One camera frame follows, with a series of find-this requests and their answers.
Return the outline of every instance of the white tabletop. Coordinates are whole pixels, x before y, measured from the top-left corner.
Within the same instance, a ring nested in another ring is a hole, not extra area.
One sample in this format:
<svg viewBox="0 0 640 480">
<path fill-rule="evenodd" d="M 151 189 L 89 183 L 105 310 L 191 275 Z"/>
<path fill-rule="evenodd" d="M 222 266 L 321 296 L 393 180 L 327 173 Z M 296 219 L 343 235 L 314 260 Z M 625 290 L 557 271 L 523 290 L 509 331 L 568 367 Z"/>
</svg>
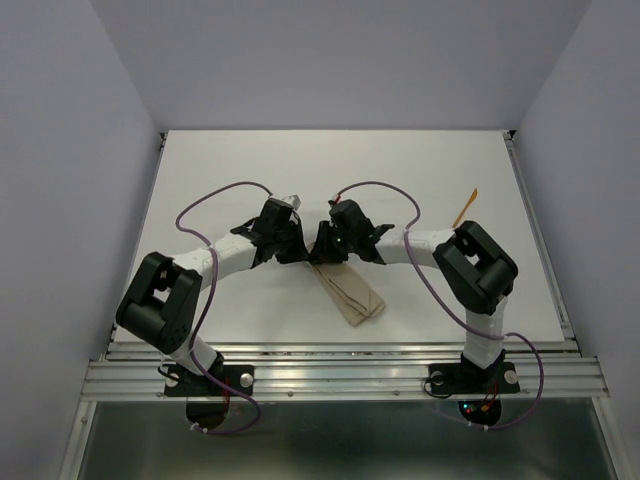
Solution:
<svg viewBox="0 0 640 480">
<path fill-rule="evenodd" d="M 501 132 L 449 131 L 172 131 L 169 133 L 137 249 L 134 269 L 152 251 L 183 253 L 201 245 L 178 232 L 176 215 L 198 197 L 238 180 L 298 194 L 307 241 L 328 218 L 327 200 L 362 180 L 382 180 L 421 205 L 415 229 L 449 228 L 475 188 L 467 219 L 479 222 L 517 263 L 520 274 L 505 312 L 505 331 L 533 341 L 562 341 L 558 315 Z M 412 206 L 397 193 L 363 187 L 357 200 L 374 224 L 404 225 Z M 265 194 L 240 187 L 184 219 L 212 240 L 256 216 Z M 387 303 L 378 318 L 351 327 L 307 265 L 266 265 L 218 285 L 201 331 L 209 342 L 461 342 L 464 331 L 430 297 L 409 265 L 350 264 Z M 460 315 L 440 272 L 425 270 Z M 206 292 L 201 294 L 201 302 Z M 138 341 L 119 328 L 115 340 Z"/>
</svg>

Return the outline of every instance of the purple cable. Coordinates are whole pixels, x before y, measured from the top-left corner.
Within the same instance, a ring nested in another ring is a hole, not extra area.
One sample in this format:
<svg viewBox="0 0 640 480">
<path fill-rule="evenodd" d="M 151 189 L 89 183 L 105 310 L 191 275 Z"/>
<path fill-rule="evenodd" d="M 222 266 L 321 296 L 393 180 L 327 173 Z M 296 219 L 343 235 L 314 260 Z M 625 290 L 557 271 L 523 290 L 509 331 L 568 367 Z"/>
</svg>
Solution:
<svg viewBox="0 0 640 480">
<path fill-rule="evenodd" d="M 349 185 L 349 186 L 343 188 L 342 190 L 340 190 L 338 192 L 338 196 L 341 196 L 344 192 L 346 192 L 348 190 L 351 190 L 352 188 L 362 187 L 362 186 L 366 186 L 366 185 L 378 185 L 378 186 L 381 186 L 381 187 L 390 188 L 391 190 L 394 190 L 394 191 L 398 192 L 399 194 L 403 195 L 405 198 L 407 198 L 413 204 L 414 208 L 416 209 L 416 215 L 404 227 L 404 248 L 407 251 L 407 255 L 409 256 L 409 261 L 411 262 L 411 265 L 413 266 L 414 270 L 418 274 L 418 277 L 420 277 L 420 280 L 422 280 L 422 283 L 424 283 L 425 287 L 427 287 L 427 290 L 429 290 L 429 293 L 431 293 L 431 295 L 433 296 L 435 301 L 438 303 L 438 305 L 440 305 L 440 307 L 442 307 L 442 309 L 447 313 L 447 315 L 449 315 L 453 319 L 454 322 L 456 322 L 458 325 L 460 325 L 462 328 L 464 328 L 467 332 L 469 332 L 469 333 L 471 333 L 473 335 L 477 335 L 479 337 L 483 337 L 483 338 L 489 339 L 489 340 L 504 340 L 504 338 L 506 338 L 506 337 L 518 337 L 520 340 L 522 340 L 524 343 L 526 343 L 527 346 L 531 349 L 531 352 L 536 357 L 536 360 L 538 362 L 538 369 L 540 371 L 540 384 L 538 386 L 538 392 L 536 394 L 536 397 L 533 400 L 533 405 L 531 405 L 531 407 L 529 407 L 529 409 L 524 414 L 522 414 L 520 417 L 516 418 L 515 420 L 512 420 L 512 421 L 507 422 L 507 423 L 502 424 L 502 425 L 488 427 L 487 429 L 488 430 L 504 430 L 505 428 L 512 427 L 512 426 L 517 425 L 518 423 L 522 422 L 525 418 L 527 418 L 536 409 L 536 407 L 538 406 L 538 403 L 540 402 L 540 398 L 542 397 L 542 391 L 544 389 L 544 367 L 542 365 L 542 358 L 540 358 L 540 353 L 538 353 L 538 350 L 533 345 L 533 343 L 531 343 L 524 335 L 522 335 L 520 333 L 509 332 L 509 333 L 505 333 L 503 336 L 500 336 L 500 335 L 489 335 L 489 334 L 481 332 L 480 330 L 477 330 L 477 329 L 475 329 L 473 327 L 470 327 L 462 319 L 460 319 L 460 317 L 458 317 L 455 314 L 455 312 L 449 308 L 449 306 L 445 303 L 445 301 L 442 299 L 442 297 L 440 297 L 440 295 L 438 295 L 438 292 L 436 292 L 436 290 L 433 288 L 433 285 L 431 285 L 431 282 L 429 282 L 429 280 L 427 279 L 425 274 L 422 272 L 422 269 L 420 268 L 420 264 L 418 263 L 418 260 L 416 259 L 416 256 L 415 256 L 415 253 L 413 251 L 413 248 L 411 247 L 411 244 L 409 242 L 409 229 L 411 227 L 413 227 L 418 222 L 418 220 L 420 220 L 420 216 L 422 215 L 422 212 L 420 211 L 420 206 L 418 205 L 418 202 L 416 202 L 416 200 L 411 195 L 409 195 L 407 192 L 405 192 L 401 188 L 398 188 L 398 187 L 396 187 L 394 185 L 391 185 L 389 183 L 379 182 L 377 180 L 368 180 L 368 181 L 358 182 L 358 183 L 354 183 L 352 185 Z M 464 421 L 462 421 L 462 420 L 460 420 L 458 418 L 451 417 L 450 415 L 446 415 L 446 414 L 441 413 L 441 412 L 436 412 L 436 413 L 438 413 L 439 415 L 445 416 L 447 418 L 450 418 L 452 420 L 456 420 L 456 421 L 459 421 L 461 423 L 466 423 L 466 422 L 464 422 Z"/>
<path fill-rule="evenodd" d="M 193 333 L 191 334 L 191 339 L 189 340 L 189 355 L 191 356 L 191 360 L 193 361 L 195 366 L 198 367 L 198 370 L 200 370 L 200 372 L 209 381 L 211 381 L 212 383 L 214 383 L 218 387 L 222 388 L 223 390 L 226 390 L 230 394 L 236 395 L 236 396 L 238 396 L 240 398 L 244 398 L 245 400 L 247 400 L 249 403 L 251 403 L 256 408 L 256 416 L 250 422 L 246 423 L 245 425 L 242 425 L 240 427 L 233 428 L 233 429 L 230 429 L 230 430 L 222 430 L 222 431 L 205 430 L 205 429 L 201 428 L 200 426 L 198 426 L 197 424 L 193 424 L 193 423 L 191 424 L 192 428 L 194 428 L 198 432 L 206 433 L 207 435 L 231 435 L 231 434 L 238 433 L 238 432 L 241 432 L 243 430 L 246 430 L 247 428 L 255 425 L 255 423 L 258 420 L 260 420 L 260 417 L 262 416 L 262 409 L 260 408 L 260 405 L 258 404 L 258 402 L 256 402 L 249 395 L 246 395 L 246 394 L 244 394 L 242 392 L 239 392 L 235 388 L 232 388 L 232 387 L 226 385 L 225 383 L 221 382 L 216 377 L 211 375 L 207 371 L 207 369 L 204 368 L 204 366 L 200 363 L 200 361 L 196 358 L 195 354 L 193 353 L 193 345 L 194 345 L 194 343 L 196 341 L 196 336 L 198 335 L 198 332 L 200 331 L 200 328 L 202 327 L 202 324 L 204 323 L 204 319 L 207 316 L 207 313 L 209 312 L 209 308 L 211 308 L 211 303 L 213 302 L 213 296 L 216 293 L 216 284 L 217 284 L 217 281 L 218 281 L 218 254 L 217 254 L 216 250 L 213 248 L 213 245 L 212 245 L 211 241 L 205 235 L 203 235 L 202 233 L 198 232 L 197 230 L 193 230 L 191 228 L 183 227 L 180 224 L 180 222 L 182 221 L 182 218 L 187 213 L 189 213 L 193 208 L 197 207 L 198 205 L 200 205 L 205 200 L 208 200 L 211 197 L 213 197 L 215 195 L 218 195 L 219 193 L 222 193 L 222 192 L 224 192 L 226 190 L 229 190 L 231 188 L 234 188 L 234 187 L 239 187 L 241 185 L 252 185 L 254 187 L 261 188 L 262 190 L 267 192 L 267 194 L 269 194 L 269 195 L 272 194 L 271 190 L 269 190 L 267 187 L 265 187 L 264 185 L 262 185 L 260 183 L 249 182 L 249 181 L 235 182 L 235 183 L 232 183 L 230 185 L 227 185 L 226 187 L 219 188 L 218 190 L 215 190 L 215 191 L 205 195 L 204 197 L 200 197 L 198 200 L 196 200 L 191 205 L 189 205 L 187 208 L 185 208 L 182 212 L 180 212 L 180 214 L 176 217 L 176 228 L 178 230 L 180 230 L 181 232 L 189 233 L 189 234 L 199 238 L 207 246 L 207 248 L 211 252 L 211 258 L 213 259 L 212 268 L 211 268 L 211 270 L 212 270 L 211 288 L 209 289 L 209 295 L 207 295 L 207 301 L 204 304 L 204 309 L 202 310 L 202 313 L 200 314 L 200 318 L 198 319 L 198 323 L 196 323 L 196 327 L 193 329 Z"/>
</svg>

